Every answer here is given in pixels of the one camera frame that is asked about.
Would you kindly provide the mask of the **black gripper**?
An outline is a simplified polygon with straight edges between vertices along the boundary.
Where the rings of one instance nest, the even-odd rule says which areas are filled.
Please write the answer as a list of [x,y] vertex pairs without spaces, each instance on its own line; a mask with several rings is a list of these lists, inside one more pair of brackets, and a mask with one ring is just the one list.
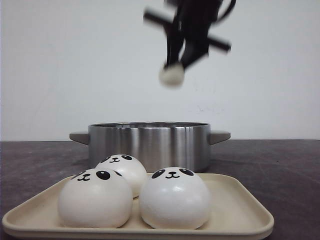
[[[209,46],[223,52],[231,50],[229,42],[208,36],[211,25],[222,22],[232,12],[232,3],[222,13],[222,0],[166,0],[165,4],[176,8],[173,20],[158,12],[145,9],[143,19],[164,28],[167,37],[165,67],[176,63],[184,68],[198,61],[209,52]],[[185,41],[181,59],[179,54]]]

